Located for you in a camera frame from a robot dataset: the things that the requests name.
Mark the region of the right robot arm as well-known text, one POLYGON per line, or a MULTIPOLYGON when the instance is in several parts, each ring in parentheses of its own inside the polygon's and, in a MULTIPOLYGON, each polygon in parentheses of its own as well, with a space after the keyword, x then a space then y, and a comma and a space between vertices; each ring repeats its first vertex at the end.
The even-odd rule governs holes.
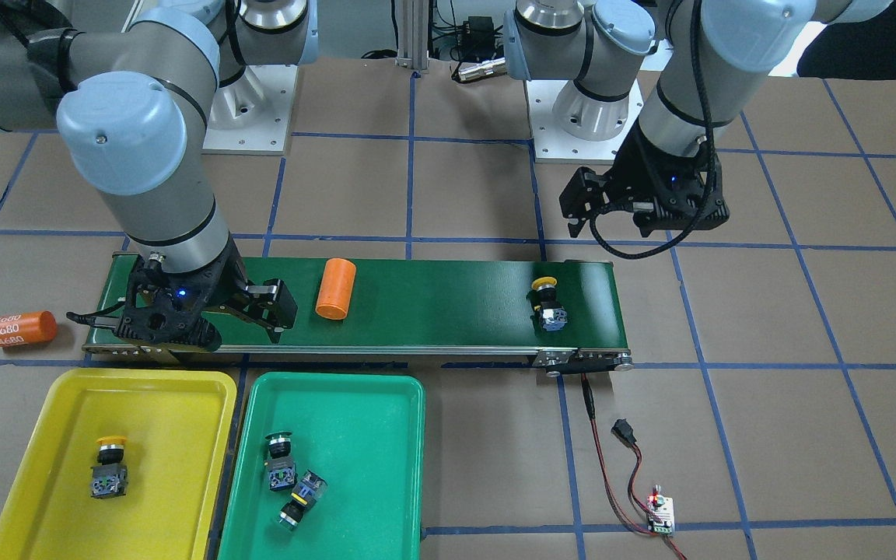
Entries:
POLYGON ((72 322, 136 346, 213 352, 206 313, 296 322, 283 280, 256 283, 201 164, 218 93, 252 66, 319 53, 313 1, 160 1, 121 32, 72 25, 71 1, 0 1, 0 131, 55 130, 138 257, 124 300, 72 322))

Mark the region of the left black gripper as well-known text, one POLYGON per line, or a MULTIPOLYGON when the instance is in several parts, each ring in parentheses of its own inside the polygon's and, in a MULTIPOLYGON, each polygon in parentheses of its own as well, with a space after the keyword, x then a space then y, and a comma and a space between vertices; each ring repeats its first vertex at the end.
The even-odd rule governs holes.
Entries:
POLYGON ((719 157, 706 146, 694 157, 669 155, 633 125, 612 167, 605 173, 579 167, 558 201, 572 238, 602 209, 632 213, 644 237, 657 230, 683 230, 695 216, 696 229, 709 230, 731 216, 722 179, 719 157))

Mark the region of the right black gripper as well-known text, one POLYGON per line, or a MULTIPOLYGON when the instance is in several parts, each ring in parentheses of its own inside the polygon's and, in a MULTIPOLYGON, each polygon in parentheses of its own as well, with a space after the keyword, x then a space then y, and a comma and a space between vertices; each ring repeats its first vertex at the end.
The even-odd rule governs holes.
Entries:
POLYGON ((298 305, 284 281, 250 282, 233 239, 195 271, 170 273, 164 261, 159 253, 138 256, 124 300, 89 314, 68 312, 68 319, 137 345, 209 353, 221 346, 222 336, 205 312, 256 324, 273 343, 294 327, 298 305))

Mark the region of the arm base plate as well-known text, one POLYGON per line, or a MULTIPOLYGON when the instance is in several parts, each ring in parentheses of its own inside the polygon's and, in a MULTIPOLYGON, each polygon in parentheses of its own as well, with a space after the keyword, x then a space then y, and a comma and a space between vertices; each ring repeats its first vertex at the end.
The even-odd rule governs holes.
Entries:
POLYGON ((612 163, 643 107, 637 82, 626 98, 601 102, 558 79, 526 81, 527 114, 537 160, 612 163))
POLYGON ((298 66, 248 66, 214 95, 206 155, 283 156, 287 152, 298 66))

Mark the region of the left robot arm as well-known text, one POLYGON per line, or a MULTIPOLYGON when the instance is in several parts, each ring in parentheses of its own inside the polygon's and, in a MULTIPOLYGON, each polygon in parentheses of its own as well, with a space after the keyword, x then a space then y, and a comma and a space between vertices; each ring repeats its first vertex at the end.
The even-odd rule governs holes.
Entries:
POLYGON ((559 195, 569 236, 627 212, 642 236, 731 216, 717 142, 808 23, 857 23, 887 1, 518 1, 502 49, 514 79, 562 82, 566 134, 623 134, 611 168, 580 167, 559 195))

